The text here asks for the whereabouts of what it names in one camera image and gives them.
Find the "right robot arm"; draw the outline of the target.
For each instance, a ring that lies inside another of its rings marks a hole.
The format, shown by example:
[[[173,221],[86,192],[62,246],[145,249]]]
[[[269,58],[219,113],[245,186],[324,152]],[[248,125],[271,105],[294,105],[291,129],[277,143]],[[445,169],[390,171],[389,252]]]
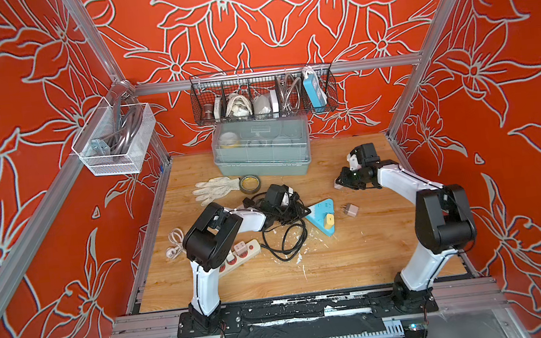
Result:
[[[418,245],[395,277],[392,302],[403,312],[423,306],[449,258],[477,239],[465,189],[425,179],[393,160],[383,160],[372,143],[353,149],[347,161],[337,185],[356,191],[387,188],[414,204]]]

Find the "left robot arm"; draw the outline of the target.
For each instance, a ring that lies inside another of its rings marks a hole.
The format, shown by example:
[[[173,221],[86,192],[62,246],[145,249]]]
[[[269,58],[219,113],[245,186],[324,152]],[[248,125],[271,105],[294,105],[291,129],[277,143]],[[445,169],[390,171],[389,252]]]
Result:
[[[311,214],[300,194],[288,185],[270,185],[266,192],[246,197],[242,205],[226,208],[219,203],[206,205],[183,239],[193,275],[193,295],[189,313],[204,328],[214,327],[221,310],[219,296],[220,267],[240,233],[260,232],[265,235],[275,224],[289,230],[301,230],[301,240],[288,249],[285,244],[272,248],[261,246],[277,257],[293,257],[307,239],[306,217]]]

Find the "yellow plug adapter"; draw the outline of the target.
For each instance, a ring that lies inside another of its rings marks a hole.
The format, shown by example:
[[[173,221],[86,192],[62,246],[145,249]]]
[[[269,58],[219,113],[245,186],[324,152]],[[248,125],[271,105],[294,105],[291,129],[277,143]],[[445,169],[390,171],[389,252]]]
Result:
[[[331,228],[332,226],[335,225],[335,217],[333,214],[326,214],[324,218],[325,218],[325,221],[324,221],[325,228]]]

